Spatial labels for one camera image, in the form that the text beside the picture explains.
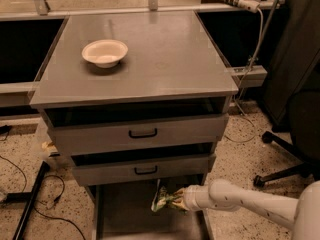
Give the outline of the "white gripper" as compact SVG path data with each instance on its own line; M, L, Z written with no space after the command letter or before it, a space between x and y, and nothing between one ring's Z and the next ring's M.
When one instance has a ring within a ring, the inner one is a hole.
M200 211L210 207L210 197L207 186L190 185L186 189L180 188L173 193L175 197L182 197L183 201L173 201L172 205L181 211Z

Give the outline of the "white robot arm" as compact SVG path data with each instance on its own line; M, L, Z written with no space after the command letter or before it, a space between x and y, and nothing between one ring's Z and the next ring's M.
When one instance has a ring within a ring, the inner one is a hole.
M298 199L247 190L223 179L177 191L174 204L187 211L205 209L256 213L291 231L291 240L320 240L320 182L307 186Z

